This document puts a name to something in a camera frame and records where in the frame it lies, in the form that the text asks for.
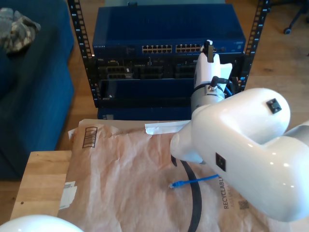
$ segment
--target wooden floor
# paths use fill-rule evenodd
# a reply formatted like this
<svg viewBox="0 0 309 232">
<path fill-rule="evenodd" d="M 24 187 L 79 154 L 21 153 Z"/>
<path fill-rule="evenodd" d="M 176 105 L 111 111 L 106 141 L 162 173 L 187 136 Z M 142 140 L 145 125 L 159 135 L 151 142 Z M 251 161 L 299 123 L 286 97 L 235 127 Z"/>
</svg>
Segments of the wooden floor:
<svg viewBox="0 0 309 232">
<path fill-rule="evenodd" d="M 227 2 L 234 4 L 243 31 L 248 36 L 257 1 Z M 104 1 L 81 0 L 81 5 L 91 45 L 98 7 L 104 6 Z M 296 5 L 278 6 L 268 14 L 246 87 L 267 87 L 281 93 L 291 107 L 290 127 L 309 120 L 309 25 L 305 23 L 305 16 L 297 21 L 291 35 L 282 33 L 298 9 Z M 69 60 L 69 69 L 75 96 L 58 150 L 70 149 L 67 131 L 76 128 L 84 118 L 97 117 L 77 44 Z M 18 188 L 19 182 L 0 182 L 0 225 L 10 218 Z"/>
</svg>

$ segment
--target brown paper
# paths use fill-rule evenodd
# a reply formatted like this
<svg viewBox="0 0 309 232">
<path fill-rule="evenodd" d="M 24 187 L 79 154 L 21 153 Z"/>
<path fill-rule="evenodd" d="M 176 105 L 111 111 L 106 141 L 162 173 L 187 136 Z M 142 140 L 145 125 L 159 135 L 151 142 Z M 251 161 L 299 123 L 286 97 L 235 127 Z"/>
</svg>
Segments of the brown paper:
<svg viewBox="0 0 309 232">
<path fill-rule="evenodd" d="M 85 232 L 289 232 L 257 211 L 205 164 L 171 157 L 173 134 L 148 135 L 105 125 L 80 125 L 73 135 L 66 182 L 77 191 L 58 217 Z"/>
</svg>

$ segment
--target blue couch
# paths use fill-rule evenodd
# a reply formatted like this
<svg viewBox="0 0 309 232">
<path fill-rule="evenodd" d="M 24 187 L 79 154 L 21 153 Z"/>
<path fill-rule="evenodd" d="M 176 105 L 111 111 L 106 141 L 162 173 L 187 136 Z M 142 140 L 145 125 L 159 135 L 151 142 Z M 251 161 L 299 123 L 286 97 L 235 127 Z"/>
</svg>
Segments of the blue couch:
<svg viewBox="0 0 309 232">
<path fill-rule="evenodd" d="M 31 151 L 54 150 L 73 97 L 67 60 L 74 45 L 64 0 L 1 0 L 40 23 L 24 52 L 0 49 L 0 178 L 21 178 Z"/>
</svg>

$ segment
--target barcode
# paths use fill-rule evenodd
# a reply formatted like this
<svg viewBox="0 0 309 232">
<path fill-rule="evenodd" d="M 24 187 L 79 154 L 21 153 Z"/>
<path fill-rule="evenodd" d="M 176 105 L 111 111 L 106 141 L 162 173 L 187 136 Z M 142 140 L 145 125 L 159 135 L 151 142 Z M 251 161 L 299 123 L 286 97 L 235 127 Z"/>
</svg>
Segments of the barcode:
<svg viewBox="0 0 309 232">
<path fill-rule="evenodd" d="M 87 127 L 85 129 L 83 148 L 96 146 L 97 132 L 98 132 L 97 127 Z"/>
<path fill-rule="evenodd" d="M 249 202 L 247 200 L 239 201 L 239 209 L 249 209 Z"/>
</svg>

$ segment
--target wooden table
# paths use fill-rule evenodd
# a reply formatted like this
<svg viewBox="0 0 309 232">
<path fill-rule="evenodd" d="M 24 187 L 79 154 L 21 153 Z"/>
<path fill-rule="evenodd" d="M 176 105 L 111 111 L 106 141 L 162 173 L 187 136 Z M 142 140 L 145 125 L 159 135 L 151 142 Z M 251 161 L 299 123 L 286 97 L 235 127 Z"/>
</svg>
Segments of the wooden table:
<svg viewBox="0 0 309 232">
<path fill-rule="evenodd" d="M 21 216 L 57 216 L 71 151 L 31 152 L 11 220 Z"/>
</svg>

